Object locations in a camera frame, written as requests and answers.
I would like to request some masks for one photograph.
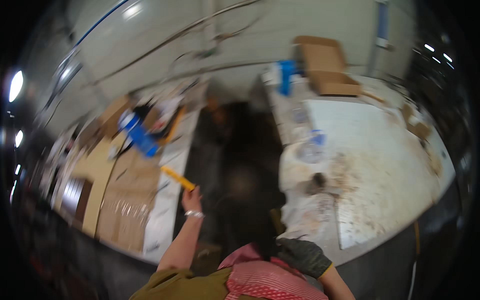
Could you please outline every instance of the blue container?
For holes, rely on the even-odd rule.
[[[152,157],[157,153],[159,146],[140,124],[140,118],[130,110],[125,111],[119,120],[119,128],[125,130],[135,145],[145,156]]]
[[[285,96],[290,96],[290,76],[296,73],[294,60],[279,60],[280,70],[282,71],[282,83],[280,84],[279,92]]]

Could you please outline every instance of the yellow handle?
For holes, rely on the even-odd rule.
[[[178,181],[186,190],[193,191],[193,189],[195,188],[195,185],[193,183],[188,181],[185,177],[180,176],[179,174],[177,174],[174,170],[170,169],[169,167],[162,166],[160,168],[160,170],[162,170],[167,175],[169,175],[170,177],[172,177],[173,179]]]

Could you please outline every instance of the black glove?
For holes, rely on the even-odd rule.
[[[278,239],[277,244],[281,246],[278,257],[292,268],[312,276],[320,278],[333,264],[320,247],[307,240]]]

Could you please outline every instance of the white wall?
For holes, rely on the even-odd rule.
[[[200,0],[130,0],[113,12],[80,44],[84,68],[62,93],[64,99],[47,129],[58,134],[82,113],[101,109],[106,103],[145,83],[162,79],[168,65],[181,53],[202,50],[206,45],[202,27],[177,39],[128,69],[100,82],[90,83],[147,52],[160,41],[205,14]],[[221,9],[240,0],[213,0]],[[117,2],[113,0],[72,1],[68,17],[75,32],[75,42]],[[132,6],[137,14],[125,18]],[[175,72],[203,66],[244,60],[285,59],[290,43],[297,35],[324,36],[339,40],[349,64],[360,65],[350,72],[364,74],[376,33],[375,0],[264,0],[227,12],[215,19],[216,31],[233,32],[248,24],[259,12],[263,18],[245,33],[220,44],[220,52],[202,61],[179,61]],[[36,34],[24,53],[25,73],[32,89],[29,104],[43,107],[49,78],[63,56],[71,49],[64,36],[55,34],[49,20],[61,25],[53,7],[40,22]],[[380,50],[376,76],[388,72],[402,77],[408,67],[415,36],[413,0],[392,0],[389,5],[389,42],[395,52]],[[240,98],[245,98],[256,75],[264,65],[217,71],[213,75]]]

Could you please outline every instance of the silver bracelet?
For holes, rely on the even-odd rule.
[[[197,212],[196,210],[189,210],[185,213],[186,216],[194,216],[195,218],[203,219],[205,215],[202,212]]]

